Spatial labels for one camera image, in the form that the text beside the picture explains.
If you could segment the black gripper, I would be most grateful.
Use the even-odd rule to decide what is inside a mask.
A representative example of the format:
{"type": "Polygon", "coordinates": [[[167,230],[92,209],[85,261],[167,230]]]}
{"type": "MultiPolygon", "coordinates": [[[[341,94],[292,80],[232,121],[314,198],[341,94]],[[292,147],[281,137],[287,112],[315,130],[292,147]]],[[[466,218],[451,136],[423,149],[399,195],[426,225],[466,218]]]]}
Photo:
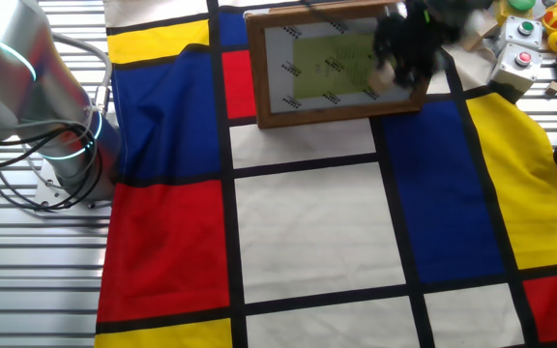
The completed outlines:
{"type": "Polygon", "coordinates": [[[468,0],[406,1],[407,16],[399,13],[377,18],[373,52],[378,67],[386,63],[395,72],[394,83],[413,89],[431,78],[431,60],[446,44],[464,34],[475,2],[468,0]]]}

